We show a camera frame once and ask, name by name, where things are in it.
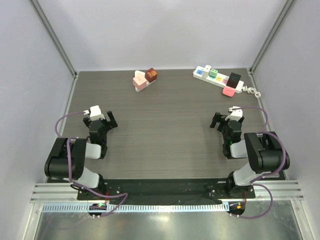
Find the white triangular socket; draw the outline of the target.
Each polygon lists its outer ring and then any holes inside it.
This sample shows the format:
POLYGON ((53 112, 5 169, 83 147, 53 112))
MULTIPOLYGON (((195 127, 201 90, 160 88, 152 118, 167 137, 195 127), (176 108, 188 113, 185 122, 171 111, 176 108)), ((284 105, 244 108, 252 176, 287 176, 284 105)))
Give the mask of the white triangular socket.
POLYGON ((132 83, 136 92, 140 92, 157 80, 158 74, 155 70, 143 72, 136 70, 132 83))

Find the red fish cube plug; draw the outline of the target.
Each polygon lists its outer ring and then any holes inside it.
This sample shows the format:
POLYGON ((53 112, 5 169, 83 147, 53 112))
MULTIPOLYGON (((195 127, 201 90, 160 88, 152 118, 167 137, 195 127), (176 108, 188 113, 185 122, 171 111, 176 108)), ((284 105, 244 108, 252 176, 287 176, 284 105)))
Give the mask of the red fish cube plug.
POLYGON ((150 68, 145 72, 144 77, 149 83, 152 83, 153 81, 155 81, 157 79, 158 73, 156 72, 156 70, 154 68, 150 68))

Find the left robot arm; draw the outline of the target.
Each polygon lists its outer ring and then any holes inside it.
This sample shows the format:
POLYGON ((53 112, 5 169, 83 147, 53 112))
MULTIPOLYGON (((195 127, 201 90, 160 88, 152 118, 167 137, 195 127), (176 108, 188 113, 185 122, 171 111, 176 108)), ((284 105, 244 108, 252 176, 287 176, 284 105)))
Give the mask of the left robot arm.
POLYGON ((112 111, 104 115, 100 110, 91 109, 60 117, 54 126, 57 138, 44 165, 46 177, 68 181, 78 193, 89 198, 95 200, 104 198, 108 192, 105 180, 101 174, 86 168, 85 160, 105 158, 108 151, 108 132, 117 127, 118 123, 112 111), (60 121, 74 115, 84 115, 83 122, 89 130, 86 138, 64 138, 59 134, 60 121))

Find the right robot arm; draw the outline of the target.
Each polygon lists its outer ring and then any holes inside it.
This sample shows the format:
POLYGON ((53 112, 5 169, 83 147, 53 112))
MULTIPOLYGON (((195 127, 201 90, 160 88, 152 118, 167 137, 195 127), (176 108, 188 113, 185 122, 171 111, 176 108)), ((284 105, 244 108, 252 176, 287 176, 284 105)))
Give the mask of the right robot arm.
POLYGON ((275 132, 242 133, 244 116, 240 110, 223 115, 216 112, 210 127, 216 125, 222 134, 223 155, 231 159, 247 158, 248 163, 232 171, 225 183, 211 185, 212 199, 255 198, 253 183, 266 176, 286 170, 290 166, 290 157, 275 132))

